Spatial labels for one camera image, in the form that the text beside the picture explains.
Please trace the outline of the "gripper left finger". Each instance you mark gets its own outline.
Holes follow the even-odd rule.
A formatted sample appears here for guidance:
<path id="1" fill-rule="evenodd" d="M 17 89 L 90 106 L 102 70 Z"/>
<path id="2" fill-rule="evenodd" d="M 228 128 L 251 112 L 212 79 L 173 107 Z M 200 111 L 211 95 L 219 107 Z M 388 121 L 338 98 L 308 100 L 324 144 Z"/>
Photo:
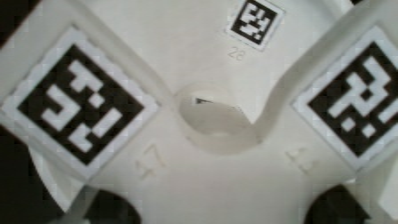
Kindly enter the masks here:
<path id="1" fill-rule="evenodd" d="M 70 207 L 51 224 L 141 224 L 141 218 L 120 196 L 83 187 Z"/>

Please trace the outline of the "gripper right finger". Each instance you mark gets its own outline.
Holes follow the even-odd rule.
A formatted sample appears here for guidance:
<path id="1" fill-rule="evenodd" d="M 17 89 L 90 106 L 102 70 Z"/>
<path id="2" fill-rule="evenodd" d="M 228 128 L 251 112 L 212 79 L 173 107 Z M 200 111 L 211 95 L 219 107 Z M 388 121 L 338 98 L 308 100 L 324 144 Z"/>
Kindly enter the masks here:
<path id="1" fill-rule="evenodd" d="M 301 224 L 388 224 L 378 196 L 370 187 L 331 185 L 310 201 Z"/>

